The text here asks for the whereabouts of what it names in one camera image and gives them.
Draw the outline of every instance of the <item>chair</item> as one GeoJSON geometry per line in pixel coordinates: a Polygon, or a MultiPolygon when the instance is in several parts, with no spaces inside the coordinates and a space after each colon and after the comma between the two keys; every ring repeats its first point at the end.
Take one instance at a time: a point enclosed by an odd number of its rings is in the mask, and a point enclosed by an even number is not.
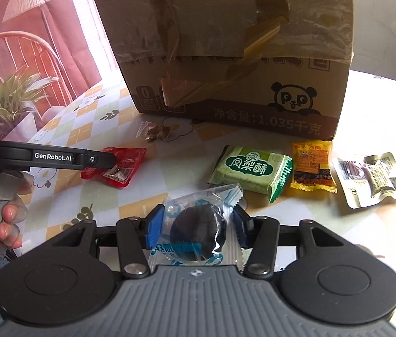
{"type": "Polygon", "coordinates": [[[51,107],[67,106],[76,98],[72,97],[72,85],[64,65],[45,40],[22,31],[0,33],[0,79],[9,77],[22,67],[28,67],[31,74],[39,72],[41,78],[58,77],[57,82],[44,88],[48,98],[36,103],[40,118],[51,107]]]}

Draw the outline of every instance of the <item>snack package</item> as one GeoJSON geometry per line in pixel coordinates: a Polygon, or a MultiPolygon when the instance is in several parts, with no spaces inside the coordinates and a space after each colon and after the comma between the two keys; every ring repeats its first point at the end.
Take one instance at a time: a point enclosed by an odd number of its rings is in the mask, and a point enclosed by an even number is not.
{"type": "Polygon", "coordinates": [[[154,142],[156,139],[161,139],[165,142],[171,130],[170,127],[164,125],[143,121],[136,136],[142,136],[148,143],[154,142]]]}
{"type": "Polygon", "coordinates": [[[309,140],[293,143],[293,176],[290,187],[300,190],[323,189],[337,192],[337,186],[331,176],[329,152],[331,142],[309,140]]]}
{"type": "Polygon", "coordinates": [[[101,151],[111,152],[116,156],[117,162],[115,166],[110,170],[91,167],[85,168],[81,171],[81,178],[83,180],[89,180],[94,176],[100,176],[100,180],[104,183],[122,189],[128,186],[132,176],[137,172],[145,156],[146,148],[107,147],[101,151]]]}
{"type": "Polygon", "coordinates": [[[167,199],[161,236],[149,259],[156,265],[238,265],[242,249],[231,221],[240,185],[225,185],[167,199]]]}
{"type": "Polygon", "coordinates": [[[292,158],[289,156],[227,145],[208,182],[239,183],[245,190],[266,194],[273,202],[282,192],[291,171],[292,158]]]}
{"type": "Polygon", "coordinates": [[[352,209],[396,199],[396,161],[391,153],[368,157],[334,158],[334,168],[352,209]]]}

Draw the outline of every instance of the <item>tablecloth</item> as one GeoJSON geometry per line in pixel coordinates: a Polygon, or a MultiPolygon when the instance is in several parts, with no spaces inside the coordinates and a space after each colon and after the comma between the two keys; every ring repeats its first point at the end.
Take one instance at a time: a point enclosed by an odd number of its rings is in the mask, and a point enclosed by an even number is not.
{"type": "MultiPolygon", "coordinates": [[[[32,169],[33,192],[23,196],[29,208],[28,219],[21,225],[23,251],[60,233],[81,213],[91,215],[98,226],[114,225],[123,217],[146,216],[167,196],[207,188],[206,181],[225,145],[291,154],[291,143],[298,140],[244,127],[141,115],[123,80],[100,83],[71,103],[30,142],[94,150],[146,147],[145,159],[122,190],[83,181],[78,171],[32,169]],[[143,120],[172,127],[168,141],[147,143],[136,137],[143,120]]],[[[388,151],[396,158],[396,81],[351,71],[332,155],[388,151]]],[[[374,207],[352,210],[341,187],[338,194],[332,194],[287,186],[273,204],[266,196],[249,191],[241,204],[250,215],[274,217],[281,224],[297,225],[300,219],[314,219],[351,242],[368,247],[396,270],[396,201],[390,198],[374,207]]],[[[278,260],[289,262],[293,254],[280,249],[278,260]]],[[[392,321],[396,325],[396,312],[392,321]]]]}

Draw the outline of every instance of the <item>metal pivot screw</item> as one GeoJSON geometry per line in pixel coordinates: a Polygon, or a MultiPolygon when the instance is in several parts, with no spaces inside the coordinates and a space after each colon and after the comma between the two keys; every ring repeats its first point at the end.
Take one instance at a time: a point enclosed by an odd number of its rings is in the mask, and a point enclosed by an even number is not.
{"type": "Polygon", "coordinates": [[[253,275],[266,275],[270,268],[263,263],[253,263],[248,266],[248,271],[253,275]]]}
{"type": "Polygon", "coordinates": [[[124,270],[130,275],[141,275],[146,272],[146,266],[140,263],[130,263],[125,266],[124,270]]]}

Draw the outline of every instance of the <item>cardboard box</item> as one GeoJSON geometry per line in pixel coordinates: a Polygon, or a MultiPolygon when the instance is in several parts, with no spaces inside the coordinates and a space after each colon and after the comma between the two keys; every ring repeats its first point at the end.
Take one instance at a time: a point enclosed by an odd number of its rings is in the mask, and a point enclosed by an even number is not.
{"type": "Polygon", "coordinates": [[[352,0],[95,2],[140,112],[334,136],[352,0]]]}

